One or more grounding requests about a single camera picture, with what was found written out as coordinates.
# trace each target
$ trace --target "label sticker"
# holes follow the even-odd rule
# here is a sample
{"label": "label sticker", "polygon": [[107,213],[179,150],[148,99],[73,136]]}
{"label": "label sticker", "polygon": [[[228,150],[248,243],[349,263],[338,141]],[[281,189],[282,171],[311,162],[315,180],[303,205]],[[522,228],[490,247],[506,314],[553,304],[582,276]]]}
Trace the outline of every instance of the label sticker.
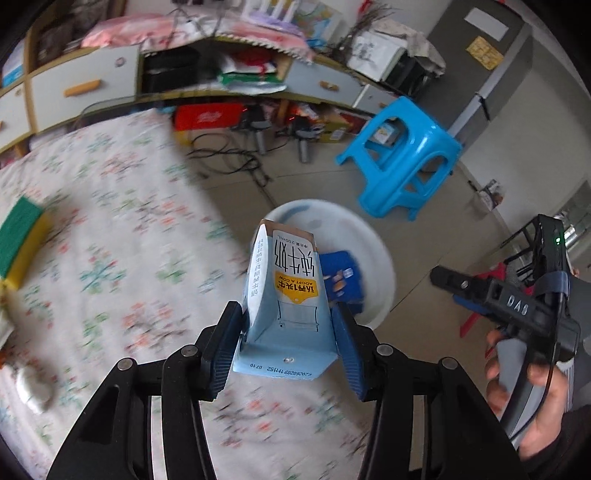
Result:
{"label": "label sticker", "polygon": [[344,129],[344,128],[339,128],[339,129],[335,130],[334,132],[332,132],[330,139],[335,140],[335,141],[340,140],[341,138],[343,138],[345,131],[346,131],[346,129]]}
{"label": "label sticker", "polygon": [[292,277],[278,271],[275,272],[275,288],[293,303],[302,303],[318,296],[316,280]]}
{"label": "label sticker", "polygon": [[466,51],[487,70],[494,70],[503,61],[503,55],[482,37],[476,37]]}

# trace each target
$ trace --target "sleeve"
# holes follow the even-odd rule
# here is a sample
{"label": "sleeve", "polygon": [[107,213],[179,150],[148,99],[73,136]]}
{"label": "sleeve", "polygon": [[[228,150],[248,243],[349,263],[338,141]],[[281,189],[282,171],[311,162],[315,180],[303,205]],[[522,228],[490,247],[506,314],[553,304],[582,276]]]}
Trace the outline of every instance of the sleeve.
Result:
{"label": "sleeve", "polygon": [[577,478],[575,472],[591,469],[590,447],[591,406],[585,406],[565,413],[558,438],[523,466],[531,480]]}

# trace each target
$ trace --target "stool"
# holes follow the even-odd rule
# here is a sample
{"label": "stool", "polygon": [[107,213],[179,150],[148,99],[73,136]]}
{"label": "stool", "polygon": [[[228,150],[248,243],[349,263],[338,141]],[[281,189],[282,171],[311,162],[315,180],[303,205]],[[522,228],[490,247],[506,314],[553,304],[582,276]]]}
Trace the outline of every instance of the stool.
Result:
{"label": "stool", "polygon": [[[392,118],[400,119],[406,129],[391,147],[370,140]],[[367,185],[359,197],[363,209],[374,217],[383,217],[395,206],[408,208],[414,220],[419,209],[432,197],[452,172],[462,146],[412,101],[400,97],[371,120],[347,150],[336,157],[341,165],[352,157]],[[429,179],[419,171],[431,160],[443,161]]]}

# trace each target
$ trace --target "milk carton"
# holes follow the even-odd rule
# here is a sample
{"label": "milk carton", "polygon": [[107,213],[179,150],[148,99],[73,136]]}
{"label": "milk carton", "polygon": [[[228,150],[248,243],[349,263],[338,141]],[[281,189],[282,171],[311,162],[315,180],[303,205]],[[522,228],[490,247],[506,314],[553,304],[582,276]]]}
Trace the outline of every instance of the milk carton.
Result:
{"label": "milk carton", "polygon": [[245,288],[235,372],[311,380],[337,358],[314,236],[263,220]]}

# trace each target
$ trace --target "white drawer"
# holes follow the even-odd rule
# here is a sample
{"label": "white drawer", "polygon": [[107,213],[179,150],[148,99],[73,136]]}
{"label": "white drawer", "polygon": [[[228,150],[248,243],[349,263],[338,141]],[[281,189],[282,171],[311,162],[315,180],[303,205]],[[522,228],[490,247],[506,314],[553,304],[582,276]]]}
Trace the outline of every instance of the white drawer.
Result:
{"label": "white drawer", "polygon": [[373,85],[366,85],[353,107],[368,113],[380,113],[382,108],[390,105],[398,97],[393,93],[382,90]]}
{"label": "white drawer", "polygon": [[[39,131],[75,118],[98,102],[112,100],[109,106],[113,106],[132,101],[138,52],[138,45],[100,48],[35,75],[31,86]],[[94,85],[87,86],[91,89],[86,93],[68,92],[89,82]]]}
{"label": "white drawer", "polygon": [[352,76],[313,63],[294,60],[285,78],[286,92],[320,98],[328,102],[353,105],[362,85]]}
{"label": "white drawer", "polygon": [[24,83],[0,98],[0,121],[0,150],[31,131],[27,118]]}

